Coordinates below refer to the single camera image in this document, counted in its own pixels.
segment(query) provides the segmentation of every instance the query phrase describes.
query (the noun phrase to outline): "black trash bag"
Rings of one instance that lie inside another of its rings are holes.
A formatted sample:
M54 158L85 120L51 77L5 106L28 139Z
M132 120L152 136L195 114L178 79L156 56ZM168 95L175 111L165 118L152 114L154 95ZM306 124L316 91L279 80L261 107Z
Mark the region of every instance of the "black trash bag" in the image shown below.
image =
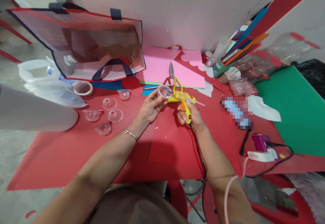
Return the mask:
M325 64L312 59L300 64L294 62L293 65L325 100Z

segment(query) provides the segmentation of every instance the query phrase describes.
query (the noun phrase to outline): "red table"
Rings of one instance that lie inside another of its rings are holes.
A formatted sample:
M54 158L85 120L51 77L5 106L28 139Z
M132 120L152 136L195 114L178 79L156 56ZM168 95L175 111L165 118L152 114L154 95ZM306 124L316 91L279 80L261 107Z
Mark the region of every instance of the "red table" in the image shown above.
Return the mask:
M238 152L245 131L238 129L232 117L222 109L220 100L225 94L214 89L212 98L209 98L194 89L184 91L206 104L205 107L197 106L202 118L236 174L241 175L241 165L245 157L241 157ZM129 101L123 102L116 91L100 88L94 88L93 95L84 99L89 108L103 109L102 101L105 97L115 97L118 100L117 108L124 112L124 118L112 124L110 135L103 137L94 130L96 126L107 121L107 112L98 122L91 123L84 118L82 110L85 108L77 109L80 117L73 128L58 133L37 133L7 190L65 186L96 150L134 118L145 99L144 96L131 96ZM168 104L147 128L114 183L195 179L203 176L192 132L178 123L176 107L177 104ZM252 116L252 120L252 133L265 134L273 142L283 143L272 122L256 116ZM246 150L254 150L251 138L247 141ZM285 148L276 150L285 156L289 155ZM249 161L247 175L256 175L273 164ZM295 155L269 174L324 170L324 157Z

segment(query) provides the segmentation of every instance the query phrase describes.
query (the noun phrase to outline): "roll of tape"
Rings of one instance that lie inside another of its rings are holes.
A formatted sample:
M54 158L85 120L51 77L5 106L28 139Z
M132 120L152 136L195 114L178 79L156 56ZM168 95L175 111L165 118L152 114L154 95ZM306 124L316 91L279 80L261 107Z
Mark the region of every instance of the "roll of tape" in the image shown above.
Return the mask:
M77 95L81 95L81 96L89 96L92 94L93 92L93 86L91 83L86 82L86 81L82 81L79 83L76 83L73 86L73 91L77 94Z

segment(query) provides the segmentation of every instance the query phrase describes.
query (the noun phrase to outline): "scissor blade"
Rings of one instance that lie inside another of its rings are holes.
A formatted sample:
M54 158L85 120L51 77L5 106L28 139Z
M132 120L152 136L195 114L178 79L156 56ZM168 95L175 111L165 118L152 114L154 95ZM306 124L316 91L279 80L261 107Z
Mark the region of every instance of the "scissor blade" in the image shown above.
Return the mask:
M175 75L174 75L174 68L173 68L173 64L172 63L170 63L170 65L169 65L169 76L171 78L174 78L175 77Z

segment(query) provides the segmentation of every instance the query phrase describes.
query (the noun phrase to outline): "wrist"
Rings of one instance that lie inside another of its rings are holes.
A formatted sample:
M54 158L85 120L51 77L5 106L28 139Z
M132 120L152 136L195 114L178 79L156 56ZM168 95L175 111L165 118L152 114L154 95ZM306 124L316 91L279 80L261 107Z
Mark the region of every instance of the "wrist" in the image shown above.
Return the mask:
M200 125L192 126L194 133L198 137L199 135L203 134L206 131L209 131L208 126L205 123Z
M137 137L137 139L139 139L142 133L147 129L149 124L150 123L147 120L137 115L125 129L129 130Z

